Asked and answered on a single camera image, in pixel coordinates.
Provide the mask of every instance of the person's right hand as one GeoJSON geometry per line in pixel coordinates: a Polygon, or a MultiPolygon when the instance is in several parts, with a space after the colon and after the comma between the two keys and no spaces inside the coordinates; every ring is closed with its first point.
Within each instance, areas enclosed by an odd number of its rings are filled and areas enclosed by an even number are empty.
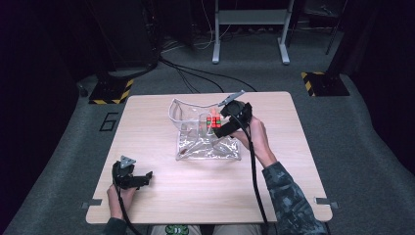
{"type": "MultiPolygon", "coordinates": [[[[250,126],[247,132],[251,131],[251,140],[254,144],[255,155],[263,167],[267,167],[277,162],[274,153],[269,148],[268,136],[266,135],[266,129],[262,121],[253,117],[251,119],[250,126]]],[[[232,137],[239,139],[242,144],[249,149],[248,137],[243,131],[235,131],[230,134],[232,137]]]]}

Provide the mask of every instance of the metal stand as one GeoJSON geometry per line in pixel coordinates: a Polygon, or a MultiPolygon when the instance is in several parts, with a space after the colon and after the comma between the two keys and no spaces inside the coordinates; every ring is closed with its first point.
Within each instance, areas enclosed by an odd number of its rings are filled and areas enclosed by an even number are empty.
{"type": "Polygon", "coordinates": [[[219,11],[219,1],[215,0],[214,11],[214,49],[212,62],[219,63],[220,38],[219,26],[221,24],[282,24],[282,36],[278,38],[278,47],[284,65],[290,64],[285,45],[288,26],[293,11],[294,0],[290,0],[287,9],[279,10],[224,10],[219,11]]]}

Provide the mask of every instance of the gray carpet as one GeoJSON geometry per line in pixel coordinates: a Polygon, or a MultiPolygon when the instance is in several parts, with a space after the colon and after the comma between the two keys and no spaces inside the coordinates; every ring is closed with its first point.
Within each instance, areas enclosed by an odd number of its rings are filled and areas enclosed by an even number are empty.
{"type": "MultiPolygon", "coordinates": [[[[270,33],[235,36],[223,42],[219,65],[211,63],[212,44],[205,50],[181,47],[162,56],[182,66],[236,77],[258,91],[292,94],[328,198],[341,206],[329,221],[332,234],[415,234],[415,177],[372,128],[352,81],[342,76],[350,92],[347,97],[309,97],[305,90],[300,73],[324,71],[332,60],[340,35],[326,56],[329,38],[324,33],[297,31],[289,48],[289,66],[281,64],[276,34],[270,33]]],[[[220,92],[208,81],[187,78],[200,92],[220,92]]],[[[236,80],[209,79],[225,92],[251,91],[236,80]]],[[[97,81],[90,76],[81,82],[91,92],[97,81]]],[[[178,93],[191,91],[174,69],[163,64],[136,78],[130,91],[130,95],[178,93]]],[[[59,146],[5,234],[102,231],[104,225],[85,221],[87,210],[81,206],[92,198],[115,136],[115,130],[99,131],[101,124],[107,113],[117,113],[111,118],[119,121],[124,104],[87,103],[87,98],[79,98],[59,146]]],[[[145,234],[148,226],[137,228],[145,234]]]]}

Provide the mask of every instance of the plastic bag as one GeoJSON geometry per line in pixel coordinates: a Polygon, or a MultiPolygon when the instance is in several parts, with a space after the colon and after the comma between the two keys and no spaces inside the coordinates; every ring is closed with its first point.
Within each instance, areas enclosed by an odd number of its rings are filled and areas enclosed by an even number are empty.
{"type": "Polygon", "coordinates": [[[213,130],[223,121],[217,104],[198,106],[174,99],[169,118],[178,129],[176,159],[240,160],[240,142],[229,136],[217,138],[213,130]]]}

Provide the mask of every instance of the table leg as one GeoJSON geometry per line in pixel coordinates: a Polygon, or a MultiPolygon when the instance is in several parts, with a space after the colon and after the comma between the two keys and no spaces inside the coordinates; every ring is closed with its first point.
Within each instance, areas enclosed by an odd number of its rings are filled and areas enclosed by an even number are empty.
{"type": "Polygon", "coordinates": [[[219,38],[219,3],[218,0],[215,0],[214,3],[214,48],[213,48],[213,58],[212,62],[214,64],[219,63],[219,54],[220,54],[220,38],[219,38]]]}

